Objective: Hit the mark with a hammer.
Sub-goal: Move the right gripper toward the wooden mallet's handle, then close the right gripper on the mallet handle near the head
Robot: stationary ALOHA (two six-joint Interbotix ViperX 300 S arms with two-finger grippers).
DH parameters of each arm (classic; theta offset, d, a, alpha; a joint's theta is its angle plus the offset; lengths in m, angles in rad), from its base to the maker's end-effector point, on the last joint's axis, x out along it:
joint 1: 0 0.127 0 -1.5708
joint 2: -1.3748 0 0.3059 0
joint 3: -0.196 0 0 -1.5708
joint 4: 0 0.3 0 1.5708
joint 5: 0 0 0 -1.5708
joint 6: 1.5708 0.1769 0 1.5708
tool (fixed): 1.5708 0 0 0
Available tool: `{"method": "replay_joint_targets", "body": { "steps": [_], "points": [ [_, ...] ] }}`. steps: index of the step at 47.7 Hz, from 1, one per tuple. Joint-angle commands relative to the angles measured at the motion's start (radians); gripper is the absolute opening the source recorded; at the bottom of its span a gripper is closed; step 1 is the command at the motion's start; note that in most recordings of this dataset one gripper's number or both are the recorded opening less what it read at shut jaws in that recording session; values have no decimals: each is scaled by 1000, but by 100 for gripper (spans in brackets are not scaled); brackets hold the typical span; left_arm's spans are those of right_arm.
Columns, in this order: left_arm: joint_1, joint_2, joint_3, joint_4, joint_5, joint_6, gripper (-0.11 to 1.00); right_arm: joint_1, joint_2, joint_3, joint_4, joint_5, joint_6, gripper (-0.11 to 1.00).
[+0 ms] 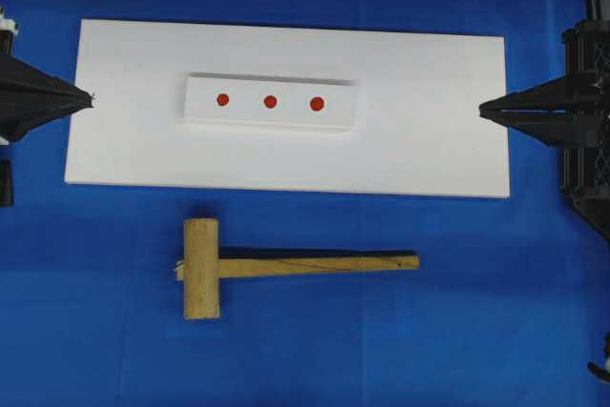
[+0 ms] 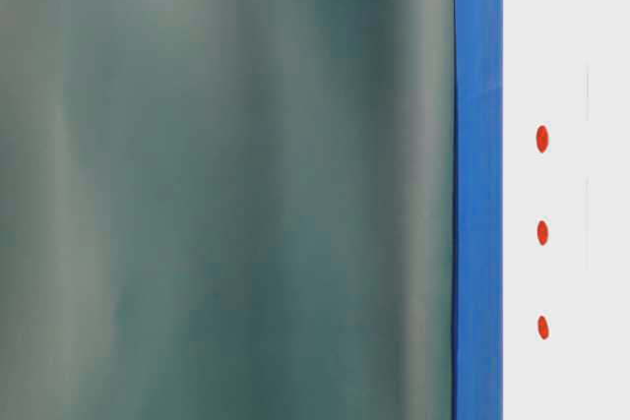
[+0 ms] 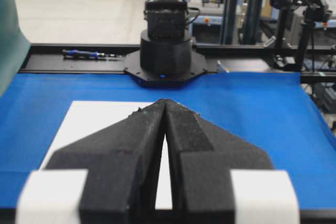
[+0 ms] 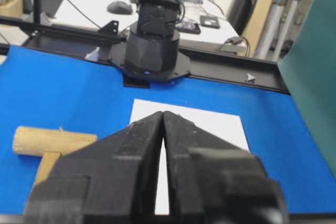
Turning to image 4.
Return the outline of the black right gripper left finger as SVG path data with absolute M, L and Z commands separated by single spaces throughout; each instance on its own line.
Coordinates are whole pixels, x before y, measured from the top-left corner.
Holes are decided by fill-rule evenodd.
M 154 214 L 163 113 L 64 155 L 37 185 L 25 223 L 135 223 Z

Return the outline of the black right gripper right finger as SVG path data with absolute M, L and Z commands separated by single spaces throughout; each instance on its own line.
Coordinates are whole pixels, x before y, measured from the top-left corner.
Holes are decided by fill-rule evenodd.
M 166 111 L 170 211 L 177 223 L 287 223 L 277 181 L 260 158 Z

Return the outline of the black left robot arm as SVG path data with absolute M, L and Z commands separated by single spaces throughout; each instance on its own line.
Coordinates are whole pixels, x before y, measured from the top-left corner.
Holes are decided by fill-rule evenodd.
M 165 81 L 188 72 L 179 67 L 180 35 L 175 26 L 184 18 L 180 0 L 139 0 L 139 18 L 130 28 L 123 70 L 139 79 Z

